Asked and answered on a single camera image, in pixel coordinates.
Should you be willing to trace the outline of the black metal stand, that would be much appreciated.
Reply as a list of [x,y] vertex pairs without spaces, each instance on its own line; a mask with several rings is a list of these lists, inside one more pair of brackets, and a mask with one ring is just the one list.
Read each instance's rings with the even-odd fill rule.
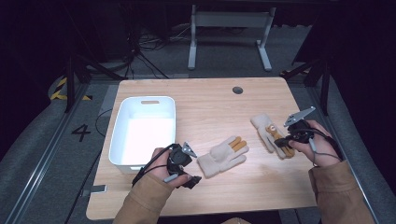
[[306,87],[315,87],[321,81],[321,89],[319,96],[319,106],[325,116],[328,115],[328,93],[330,88],[330,69],[325,60],[315,59],[309,63],[304,63],[297,68],[290,71],[282,71],[279,76],[288,80],[292,77],[302,74],[308,70],[304,78],[304,85]]
[[74,77],[77,77],[79,82],[84,84],[89,83],[92,79],[91,73],[89,72],[87,66],[93,67],[100,73],[105,74],[114,80],[125,80],[125,77],[117,75],[116,73],[110,71],[101,64],[94,62],[93,60],[90,60],[82,55],[72,54],[69,57],[66,65],[67,105],[65,113],[68,113],[72,109],[76,101]]

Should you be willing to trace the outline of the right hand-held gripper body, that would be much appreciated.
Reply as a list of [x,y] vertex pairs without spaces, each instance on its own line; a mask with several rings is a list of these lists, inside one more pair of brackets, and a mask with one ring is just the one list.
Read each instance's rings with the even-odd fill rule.
[[315,111],[313,106],[309,108],[290,114],[286,119],[284,126],[288,128],[289,135],[288,140],[294,140],[299,143],[308,143],[310,138],[314,137],[312,128],[307,121],[304,120],[306,116]]

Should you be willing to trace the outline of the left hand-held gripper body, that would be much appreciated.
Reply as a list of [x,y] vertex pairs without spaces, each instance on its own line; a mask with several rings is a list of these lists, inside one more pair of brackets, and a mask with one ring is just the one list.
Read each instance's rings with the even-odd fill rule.
[[173,144],[167,161],[169,175],[184,175],[184,167],[196,157],[196,153],[187,142],[183,145]]

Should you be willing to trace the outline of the plain beige knit glove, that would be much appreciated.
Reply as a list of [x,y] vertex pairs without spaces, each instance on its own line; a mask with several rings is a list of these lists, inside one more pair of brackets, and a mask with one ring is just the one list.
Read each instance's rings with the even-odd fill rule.
[[245,153],[248,151],[245,140],[240,136],[231,136],[200,156],[197,162],[205,177],[211,178],[245,162],[247,159]]

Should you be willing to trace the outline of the person's right hand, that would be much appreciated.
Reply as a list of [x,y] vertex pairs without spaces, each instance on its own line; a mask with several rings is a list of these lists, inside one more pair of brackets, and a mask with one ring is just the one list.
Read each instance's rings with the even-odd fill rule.
[[289,141],[289,145],[304,153],[305,156],[316,166],[326,167],[334,165],[341,161],[332,145],[320,134],[315,134],[313,149],[309,144],[303,144],[296,141]]

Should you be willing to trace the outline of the beige glove with bear patch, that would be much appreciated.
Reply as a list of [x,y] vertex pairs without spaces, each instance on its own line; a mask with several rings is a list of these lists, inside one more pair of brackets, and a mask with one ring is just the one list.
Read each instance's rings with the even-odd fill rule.
[[250,122],[257,130],[260,138],[264,142],[270,153],[276,153],[281,159],[290,159],[295,155],[294,149],[291,147],[278,147],[275,140],[284,137],[284,134],[271,121],[266,114],[260,114],[250,119]]

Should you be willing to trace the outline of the white plastic bin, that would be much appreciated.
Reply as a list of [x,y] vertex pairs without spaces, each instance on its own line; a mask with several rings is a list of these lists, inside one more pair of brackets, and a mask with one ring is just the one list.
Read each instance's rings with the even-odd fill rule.
[[116,116],[108,158],[122,173],[136,174],[157,147],[176,139],[176,105],[169,96],[124,99]]

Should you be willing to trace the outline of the person's left hand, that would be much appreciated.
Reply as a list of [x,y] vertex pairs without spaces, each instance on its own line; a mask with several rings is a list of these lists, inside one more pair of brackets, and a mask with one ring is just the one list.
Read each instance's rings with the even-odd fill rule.
[[[169,176],[169,173],[168,173],[167,167],[166,167],[168,157],[169,157],[169,151],[166,150],[149,167],[149,173],[155,175],[161,181],[164,181],[165,178],[167,178]],[[189,182],[190,180],[191,180],[190,175],[180,175],[180,176],[174,178],[173,180],[171,180],[170,182],[168,182],[168,185],[173,188],[178,188],[179,186],[182,186],[183,184]]]

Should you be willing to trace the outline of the grey metal floor rail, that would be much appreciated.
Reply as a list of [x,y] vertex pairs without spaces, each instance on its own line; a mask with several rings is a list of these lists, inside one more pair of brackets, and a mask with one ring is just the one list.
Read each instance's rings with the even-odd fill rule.
[[67,113],[64,112],[66,101],[51,102],[27,126],[0,161],[0,224],[20,223],[88,87],[88,84],[77,87],[77,100]]
[[[337,135],[336,130],[334,129],[331,120],[323,112],[322,104],[320,102],[321,96],[318,94],[317,89],[316,88],[307,87],[306,91],[309,94],[309,97],[310,97],[310,99],[312,101],[312,105],[317,109],[315,114],[318,116],[320,123],[325,127],[326,130],[328,130],[332,134],[332,137],[335,139],[336,143],[338,144],[338,147],[339,147],[338,151],[343,156],[343,158],[347,160],[347,154],[344,151],[342,142],[339,139],[339,136]],[[375,221],[375,224],[378,224],[378,219],[377,219],[377,217],[375,215],[373,207],[371,206],[370,202],[368,201],[368,199],[366,197],[366,194],[364,192],[364,189],[362,188],[361,181],[360,181],[359,177],[357,176],[357,174],[356,174],[356,172],[355,172],[355,170],[353,169],[352,166],[350,166],[350,169],[351,169],[352,174],[355,177],[355,180],[358,183],[358,186],[359,186],[359,188],[360,188],[360,190],[362,192],[362,195],[363,195],[363,200],[364,200],[366,206],[368,207],[368,209],[369,209],[369,211],[370,211],[370,213],[371,213],[371,215],[372,215],[372,217],[373,217],[373,219]]]

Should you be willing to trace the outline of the grey metal table frame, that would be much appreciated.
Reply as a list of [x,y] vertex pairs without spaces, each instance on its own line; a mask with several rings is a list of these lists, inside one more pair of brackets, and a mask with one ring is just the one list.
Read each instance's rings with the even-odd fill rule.
[[265,71],[271,71],[266,41],[271,30],[276,8],[270,7],[265,12],[223,12],[223,11],[201,11],[196,5],[191,7],[191,44],[188,59],[188,69],[194,70],[197,53],[197,27],[237,27],[237,28],[262,28],[262,38],[256,41],[256,47],[260,54]]

